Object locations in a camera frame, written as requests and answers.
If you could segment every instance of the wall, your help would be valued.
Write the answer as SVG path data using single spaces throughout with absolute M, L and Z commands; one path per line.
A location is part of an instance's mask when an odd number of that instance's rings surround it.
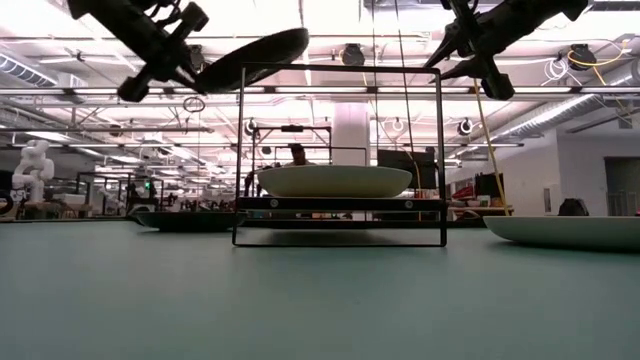
M 555 130 L 539 139 L 523 141 L 522 148 L 496 151 L 498 169 L 504 174 L 507 202 L 518 216 L 543 216 L 544 189 L 551 190 L 551 208 L 557 213 L 561 204 L 560 163 Z M 462 169 L 447 171 L 447 184 L 473 177 L 478 173 L 493 173 L 488 162 L 466 162 Z
M 640 157 L 640 142 L 629 137 L 558 137 L 564 197 L 584 200 L 593 216 L 607 216 L 605 157 Z

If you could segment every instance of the shelving unit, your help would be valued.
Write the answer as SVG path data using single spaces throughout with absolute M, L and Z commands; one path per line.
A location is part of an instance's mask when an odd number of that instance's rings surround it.
M 247 63 L 242 69 L 242 81 L 245 83 L 246 68 L 257 67 L 262 69 L 278 69 L 278 70 L 296 70 L 296 71 L 335 71 L 335 72 L 355 72 L 355 73 L 393 73 L 393 74 L 431 74 L 434 76 L 436 109 L 437 109 L 437 128 L 438 128 L 438 162 L 445 163 L 444 159 L 444 121 L 442 114 L 442 83 L 440 79 L 440 70 L 436 68 L 404 68 L 404 67 L 370 67 L 370 66 L 335 66 L 335 65 L 304 65 L 304 64 L 265 64 L 265 63 Z M 238 120 L 238 133 L 242 134 L 244 129 L 244 87 L 240 88 L 239 107 L 240 114 Z M 242 136 L 238 137 L 238 148 L 242 148 Z M 232 243 L 235 246 L 245 247 L 317 247 L 317 246 L 356 246 L 356 247 L 444 247 L 447 245 L 447 203 L 445 193 L 445 171 L 444 166 L 438 166 L 438 184 L 439 195 L 438 200 L 424 199 L 408 199 L 408 198 L 391 198 L 391 199 L 361 199 L 361 198 L 282 198 L 282 197 L 241 197 L 241 161 L 242 154 L 238 151 L 236 163 L 236 215 L 241 211 L 268 211 L 268 212 L 437 212 L 438 228 L 440 236 L 438 242 L 433 243 L 411 243 L 411 244 L 370 244 L 370 245 L 350 245 L 348 243 L 341 245 L 317 245 L 304 242 L 301 239 L 295 245 L 286 244 L 248 244 L 238 241 L 238 227 L 234 226 L 232 233 Z

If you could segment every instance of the metal wire frame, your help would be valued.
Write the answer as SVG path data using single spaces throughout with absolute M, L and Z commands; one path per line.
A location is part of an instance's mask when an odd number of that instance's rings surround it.
M 244 95 L 246 82 L 247 69 L 253 71 L 257 69 L 277 69 L 277 70 L 295 70 L 295 71 L 327 71 L 327 72 L 354 72 L 354 73 L 391 73 L 391 74 L 431 74 L 434 77 L 435 90 L 436 90 L 436 112 L 437 112 L 437 131 L 438 131 L 438 162 L 440 164 L 445 163 L 444 159 L 444 119 L 442 110 L 442 82 L 441 73 L 437 68 L 405 68 L 405 67 L 369 67 L 369 66 L 336 66 L 336 65 L 308 65 L 308 64 L 271 64 L 271 63 L 245 63 L 241 70 L 241 84 L 239 91 L 239 116 L 238 116 L 238 134 L 242 134 L 244 130 Z M 235 196 L 235 215 L 238 218 L 238 214 L 241 209 L 240 198 L 240 181 L 241 181 L 241 163 L 242 163 L 242 136 L 238 136 L 238 152 L 236 159 L 236 196 Z M 403 205 L 407 205 L 405 210 L 408 211 L 423 211 L 424 209 L 436 209 L 439 212 L 439 229 L 440 229 L 440 242 L 438 244 L 424 244 L 424 243 L 412 243 L 412 244 L 367 244 L 367 245 L 314 245 L 303 244 L 299 245 L 278 245 L 278 244 L 240 244 L 237 240 L 238 225 L 233 227 L 232 243 L 235 246 L 243 247 L 444 247 L 447 245 L 447 203 L 446 203 L 446 187 L 445 187 L 445 170 L 444 166 L 438 167 L 438 184 L 440 200 L 418 200 L 412 199 L 407 201 L 406 199 L 282 199 L 285 203 L 289 204 L 302 204 L 304 203 L 318 203 L 316 209 L 304 209 L 309 211 L 328 210 L 327 207 L 340 207 L 341 210 L 349 208 L 349 204 L 353 206 L 352 210 L 360 211 L 385 211 L 396 210 L 398 211 Z

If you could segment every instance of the white bowl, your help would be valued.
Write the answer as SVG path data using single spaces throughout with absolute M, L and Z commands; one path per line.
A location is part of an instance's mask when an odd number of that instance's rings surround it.
M 640 218 L 485 216 L 494 234 L 527 245 L 640 250 Z
M 280 197 L 390 198 L 400 195 L 413 175 L 368 166 L 308 165 L 258 173 L 260 185 Z

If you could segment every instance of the green table surface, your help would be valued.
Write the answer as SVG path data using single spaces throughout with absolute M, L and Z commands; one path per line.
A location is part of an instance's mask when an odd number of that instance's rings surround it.
M 255 249 L 3 224 L 0 359 L 640 359 L 640 256 L 449 234 L 446 249 Z

